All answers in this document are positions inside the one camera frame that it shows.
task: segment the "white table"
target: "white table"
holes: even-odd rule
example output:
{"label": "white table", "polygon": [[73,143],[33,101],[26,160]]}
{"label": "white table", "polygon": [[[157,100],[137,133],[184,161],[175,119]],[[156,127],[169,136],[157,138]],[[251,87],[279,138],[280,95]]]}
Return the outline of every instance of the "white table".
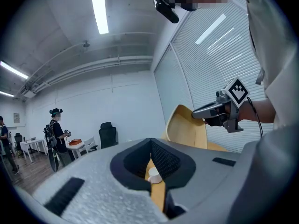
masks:
{"label": "white table", "polygon": [[75,159],[77,159],[76,154],[78,155],[78,158],[81,157],[80,149],[84,148],[84,146],[85,146],[84,141],[82,141],[81,143],[78,143],[77,145],[69,145],[69,144],[67,144],[67,145],[68,145],[69,150],[72,151]]}
{"label": "white table", "polygon": [[42,144],[43,144],[43,148],[44,148],[44,151],[45,151],[45,154],[48,155],[48,154],[47,154],[47,147],[46,147],[46,145],[45,145],[45,143],[44,143],[44,140],[28,140],[28,141],[26,141],[26,142],[20,142],[20,146],[21,146],[21,149],[23,150],[25,159],[27,159],[26,154],[25,154],[25,153],[27,153],[28,156],[29,156],[30,161],[32,162],[32,159],[31,159],[31,156],[30,156],[28,147],[29,147],[29,145],[34,145],[34,144],[35,144],[36,149],[37,149],[37,151],[38,151],[38,153],[39,153],[39,152],[40,152],[40,150],[39,150],[39,146],[38,146],[38,143],[39,143],[39,142],[42,142]]}

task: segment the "desk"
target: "desk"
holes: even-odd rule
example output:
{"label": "desk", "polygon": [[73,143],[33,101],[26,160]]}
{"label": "desk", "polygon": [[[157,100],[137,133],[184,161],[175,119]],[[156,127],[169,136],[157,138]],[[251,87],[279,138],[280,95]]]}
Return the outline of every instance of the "desk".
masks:
{"label": "desk", "polygon": [[[149,169],[153,168],[155,165],[152,160],[149,161],[146,172],[145,172],[145,180],[147,181],[149,178]],[[160,183],[152,183],[151,185],[151,199],[158,206],[158,208],[163,212],[164,207],[164,197],[165,197],[165,183],[162,180]]]}
{"label": "desk", "polygon": [[79,143],[77,145],[69,145],[69,143],[67,143],[67,146],[68,146],[69,150],[71,150],[73,152],[75,159],[77,159],[77,156],[75,154],[78,155],[78,158],[81,157],[80,149],[82,149],[85,146],[85,143],[84,143],[84,141],[82,141],[81,143]]}
{"label": "desk", "polygon": [[32,159],[31,159],[31,156],[30,156],[30,153],[29,153],[29,151],[28,151],[28,147],[29,147],[29,145],[36,145],[36,149],[37,149],[37,151],[38,151],[38,153],[39,153],[39,146],[38,146],[38,143],[39,142],[42,142],[43,143],[43,148],[44,148],[44,150],[45,150],[45,154],[47,155],[47,147],[46,147],[46,145],[45,145],[45,143],[44,143],[44,140],[28,140],[28,141],[26,141],[26,142],[20,142],[20,146],[21,146],[21,149],[23,150],[23,152],[24,152],[24,157],[25,157],[25,159],[27,159],[27,157],[26,157],[26,154],[25,153],[27,153],[28,154],[28,156],[29,156],[29,159],[30,159],[30,161],[32,162]]}

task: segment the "ceiling pipe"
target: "ceiling pipe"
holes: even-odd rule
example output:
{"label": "ceiling pipe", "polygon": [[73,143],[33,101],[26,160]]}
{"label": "ceiling pipe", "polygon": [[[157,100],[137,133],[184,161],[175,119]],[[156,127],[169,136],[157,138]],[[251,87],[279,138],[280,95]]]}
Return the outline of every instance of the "ceiling pipe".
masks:
{"label": "ceiling pipe", "polygon": [[[108,36],[116,36],[116,35],[155,35],[155,33],[153,32],[122,32],[122,33],[107,33],[107,34],[103,34],[103,35],[100,35],[99,38],[94,38],[94,39],[90,39],[89,42],[94,42],[96,40],[100,40],[100,39],[103,39],[103,37],[108,37]],[[50,61],[52,61],[54,58],[56,58],[57,56],[63,54],[64,52],[74,48],[74,47],[77,47],[77,46],[82,46],[83,43],[78,43],[76,45],[73,45],[73,46],[70,46],[68,48],[66,48],[65,50],[59,52],[58,54],[56,54],[55,56],[53,56],[50,60],[46,61],[43,65],[41,65],[41,67],[39,67],[25,82],[25,84],[18,90],[17,94],[15,95],[16,97],[19,97],[19,95],[21,94],[21,90],[24,89],[24,86],[28,83],[28,82],[31,82],[31,83],[34,83],[36,82],[36,80],[39,79],[36,78],[35,80],[31,81],[32,78],[34,78],[34,75],[40,71],[45,65],[47,65]]]}
{"label": "ceiling pipe", "polygon": [[43,82],[41,85],[33,89],[33,91],[35,93],[38,93],[47,87],[50,87],[64,80],[70,79],[72,77],[79,76],[82,73],[119,66],[119,65],[148,64],[152,62],[152,59],[153,56],[124,56],[124,57],[109,58],[109,59],[99,60],[95,62],[90,62],[51,77],[50,79],[48,79],[47,81]]}

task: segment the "black office chair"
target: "black office chair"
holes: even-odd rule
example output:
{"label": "black office chair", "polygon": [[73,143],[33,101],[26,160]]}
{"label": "black office chair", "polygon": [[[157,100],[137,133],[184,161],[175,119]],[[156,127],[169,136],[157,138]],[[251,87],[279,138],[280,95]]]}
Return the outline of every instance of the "black office chair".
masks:
{"label": "black office chair", "polygon": [[21,151],[21,153],[18,155],[18,157],[19,157],[19,156],[23,155],[23,151],[22,151],[21,145],[20,145],[20,142],[23,141],[23,136],[20,133],[16,133],[14,140],[15,140],[14,144],[16,146],[17,151]]}
{"label": "black office chair", "polygon": [[112,127],[111,122],[101,124],[99,135],[101,138],[101,148],[111,147],[118,144],[116,141],[116,128]]}

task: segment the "gray surface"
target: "gray surface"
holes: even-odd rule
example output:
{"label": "gray surface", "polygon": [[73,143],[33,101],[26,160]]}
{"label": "gray surface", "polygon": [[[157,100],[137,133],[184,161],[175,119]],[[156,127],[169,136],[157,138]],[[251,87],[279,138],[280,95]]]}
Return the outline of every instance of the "gray surface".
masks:
{"label": "gray surface", "polygon": [[[110,172],[110,161],[119,152],[142,140],[92,152],[46,180],[33,194],[42,205],[71,177],[85,183],[62,214],[66,221],[79,223],[159,223],[168,219],[152,202],[147,191],[128,190]],[[255,143],[240,154],[193,148],[160,140],[194,159],[196,171],[183,188],[170,190],[174,203],[188,212],[171,222],[211,223],[226,220],[247,176]],[[237,161],[234,167],[213,162],[215,157]]]}
{"label": "gray surface", "polygon": [[33,194],[45,204],[71,177],[85,183],[62,214],[75,223],[158,223],[167,218],[152,202],[147,191],[128,190],[114,179],[110,161],[120,151],[140,140],[91,152],[46,180]]}
{"label": "gray surface", "polygon": [[19,197],[23,200],[26,206],[32,211],[32,213],[40,220],[45,223],[55,223],[55,224],[69,224],[60,217],[56,216],[52,212],[48,211],[45,207],[43,207],[39,202],[37,202],[29,193],[24,191],[19,187],[15,187],[15,190]]}
{"label": "gray surface", "polygon": [[216,157],[238,161],[240,154],[193,148],[176,143],[166,142],[169,146],[181,151],[196,163],[196,172],[183,188],[170,190],[176,205],[189,210],[211,194],[232,171],[233,167],[213,162]]}
{"label": "gray surface", "polygon": [[251,142],[245,145],[230,174],[205,198],[204,202],[199,202],[192,210],[170,223],[198,223],[199,220],[200,224],[227,223],[230,209],[246,180],[257,143]]}

